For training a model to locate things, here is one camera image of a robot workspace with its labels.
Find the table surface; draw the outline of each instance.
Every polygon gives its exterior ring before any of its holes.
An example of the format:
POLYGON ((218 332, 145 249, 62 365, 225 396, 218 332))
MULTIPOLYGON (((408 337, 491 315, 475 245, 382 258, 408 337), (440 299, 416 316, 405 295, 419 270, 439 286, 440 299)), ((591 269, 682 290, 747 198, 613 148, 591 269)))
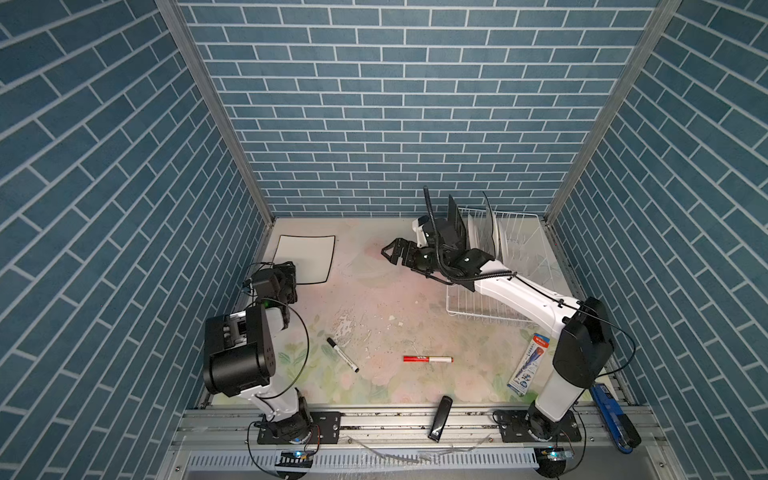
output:
MULTIPOLYGON (((293 305, 310 332, 310 358, 296 384, 308 403, 413 406, 435 404, 443 395, 454 403, 529 403, 543 389, 554 340, 525 397, 514 394, 507 381, 533 334, 547 332, 530 322, 452 316, 445 309, 444 285, 381 256, 396 237, 413 239, 411 220, 279 219, 264 259, 272 259, 280 235, 336 236, 328 281, 299 286, 293 305), (327 337, 359 366, 358 373, 329 347, 327 337), (404 363, 404 355, 452 356, 454 363, 404 363)), ((569 295, 549 245, 546 249, 554 290, 569 295)), ((275 337, 277 374, 292 379, 306 353, 299 320, 294 316, 275 337)), ((242 402, 222 395, 213 400, 214 405, 242 402)))

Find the metal rail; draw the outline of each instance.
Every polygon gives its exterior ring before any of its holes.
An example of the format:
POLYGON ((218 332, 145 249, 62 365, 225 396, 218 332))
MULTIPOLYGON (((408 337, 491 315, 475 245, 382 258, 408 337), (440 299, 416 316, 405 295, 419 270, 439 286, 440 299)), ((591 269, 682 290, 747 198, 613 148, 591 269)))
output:
POLYGON ((664 29, 669 25, 672 16, 677 11, 677 7, 680 6, 682 0, 659 0, 659 5, 654 9, 654 12, 650 15, 648 23, 645 25, 643 36, 637 43, 637 46, 632 50, 632 53, 627 59, 627 64, 624 66, 624 70, 621 71, 621 76, 616 80, 616 85, 608 96, 608 100, 605 102, 602 110, 595 119, 592 129, 584 139, 584 143, 581 145, 581 149, 574 163, 571 165, 571 169, 565 175, 563 183, 560 186, 558 192, 554 195, 552 203, 547 207, 547 211, 544 214, 544 218, 547 222, 554 221, 563 209, 568 196, 571 195, 576 183, 578 182, 581 174, 589 165, 592 155, 597 150, 598 145, 603 140, 605 132, 608 131, 608 127, 611 126, 611 122, 616 117, 616 113, 619 111, 621 104, 624 103, 624 99, 632 89, 634 81, 637 80, 637 76, 640 75, 645 62, 648 61, 650 53, 656 47, 656 43, 659 42, 661 34, 664 33, 664 29))
MULTIPOLYGON (((551 223, 544 222, 542 228, 545 232, 545 235, 547 236, 547 239, 549 240, 549 244, 552 247, 552 253, 554 253, 554 258, 557 260, 558 265, 560 266, 560 271, 565 278, 565 282, 568 284, 568 288, 571 289, 573 296, 576 298, 586 299, 587 294, 584 291, 584 287, 576 277, 576 271, 571 265, 571 262, 565 256, 565 250, 563 250, 560 238, 558 237, 557 232, 554 230, 554 227, 551 223)), ((618 368, 618 366, 619 365, 613 356, 608 360, 608 365, 606 365, 609 370, 615 370, 618 368)), ((632 389, 630 388, 629 381, 627 380, 626 372, 624 370, 610 375, 609 378, 613 382, 617 393, 621 392, 619 395, 620 398, 617 398, 617 401, 619 401, 619 403, 622 405, 622 408, 625 403, 628 405, 637 404, 634 394, 632 393, 632 389)))
MULTIPOLYGON (((476 452, 497 453, 504 449, 551 446, 550 442, 504 443, 491 413, 495 409, 523 409, 519 404, 498 404, 482 406, 456 406, 451 410, 443 431, 441 442, 435 444, 426 437, 426 430, 432 424, 433 406, 391 407, 391 406, 312 406, 310 410, 334 409, 342 413, 339 428, 339 444, 327 445, 335 452, 358 452, 362 442, 372 449, 420 449, 439 450, 448 447, 477 447, 476 452)), ((586 435, 589 446, 613 445, 610 434, 603 425, 597 407, 585 405, 574 407, 584 421, 582 435, 586 435)), ((658 474, 663 480, 672 480, 674 461, 670 460, 667 440, 656 417, 647 406, 625 406, 643 440, 643 446, 656 463, 658 474)), ((257 409, 237 407, 216 407, 205 410, 187 410, 171 441, 170 448, 158 474, 158 478, 181 479, 190 458, 201 452, 222 453, 247 450, 245 434, 247 426, 261 417, 257 409)), ((257 445, 256 436, 251 432, 251 450, 254 455, 273 452, 274 445, 257 445)))
POLYGON ((240 140, 237 139, 237 134, 235 134, 230 117, 224 109, 224 105, 221 103, 221 98, 219 98, 219 94, 214 87, 214 81, 210 79, 203 58, 200 56, 200 52, 197 50, 197 46, 192 39, 192 34, 187 26, 187 22, 184 20, 184 14, 181 13, 178 1, 157 0, 156 3, 157 9, 160 10, 160 15, 163 17, 163 21, 168 27, 170 36, 174 38, 176 46, 181 53, 181 57, 187 64, 192 79, 194 80, 197 89, 200 91, 200 94, 203 96, 205 105, 208 106, 210 116, 216 123, 219 133, 221 134, 224 143, 227 145, 227 149, 229 149, 230 154, 232 154, 235 166, 243 177, 243 181, 250 192, 250 196, 253 198, 253 202, 256 204, 262 217, 264 217, 264 221, 271 226, 275 217, 272 215, 270 205, 267 203, 266 198, 261 193, 261 189, 256 181, 256 176, 253 175, 253 168, 248 162, 248 158, 243 150, 243 145, 240 143, 240 140))

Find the dish rack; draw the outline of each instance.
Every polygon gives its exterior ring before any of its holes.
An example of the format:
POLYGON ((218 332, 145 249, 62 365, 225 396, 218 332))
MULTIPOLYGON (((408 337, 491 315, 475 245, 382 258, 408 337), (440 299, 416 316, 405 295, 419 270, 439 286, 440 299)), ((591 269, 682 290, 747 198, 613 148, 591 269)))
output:
MULTIPOLYGON (((493 251, 491 219, 486 217, 485 210, 459 208, 459 211, 466 226, 469 216, 472 216, 482 249, 493 251)), ((547 237, 541 228, 539 216, 512 212, 495 212, 495 215, 498 228, 502 233, 502 241, 506 242, 506 248, 502 248, 502 253, 507 253, 502 255, 503 264, 531 281, 555 290, 547 237)), ((532 322, 510 306, 490 296, 470 292, 459 285, 446 287, 445 309, 450 315, 493 321, 532 322)))

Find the metal mounting plate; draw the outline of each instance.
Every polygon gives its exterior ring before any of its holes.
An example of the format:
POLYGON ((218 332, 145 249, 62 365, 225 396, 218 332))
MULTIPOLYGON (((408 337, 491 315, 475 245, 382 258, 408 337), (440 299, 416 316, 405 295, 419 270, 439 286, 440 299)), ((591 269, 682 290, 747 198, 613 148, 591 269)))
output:
MULTIPOLYGON (((335 445, 339 443, 339 428, 341 426, 341 412, 311 412, 312 420, 320 427, 320 444, 335 445)), ((260 429, 257 439, 259 445, 291 445, 272 435, 268 429, 260 429)), ((312 428, 307 445, 317 443, 317 429, 312 428)))
MULTIPOLYGON (((528 421, 525 416, 528 414, 527 410, 495 410, 494 416, 502 425, 498 430, 502 434, 502 441, 504 443, 520 443, 520 442, 537 442, 528 432, 528 421)), ((572 411, 568 410, 565 416, 561 420, 560 439, 563 442, 567 442, 569 439, 572 443, 581 441, 581 431, 576 423, 576 417, 572 411)))

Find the blue brick wall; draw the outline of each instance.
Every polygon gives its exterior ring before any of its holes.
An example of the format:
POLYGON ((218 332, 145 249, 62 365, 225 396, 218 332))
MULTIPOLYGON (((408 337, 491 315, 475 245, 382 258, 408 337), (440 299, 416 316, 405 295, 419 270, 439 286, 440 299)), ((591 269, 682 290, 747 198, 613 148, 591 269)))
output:
POLYGON ((684 0, 556 220, 690 478, 768 467, 766 25, 684 0))
POLYGON ((0 478, 157 472, 263 222, 152 0, 0 3, 0 478))
POLYGON ((543 212, 657 0, 181 3, 275 213, 338 217, 543 212))

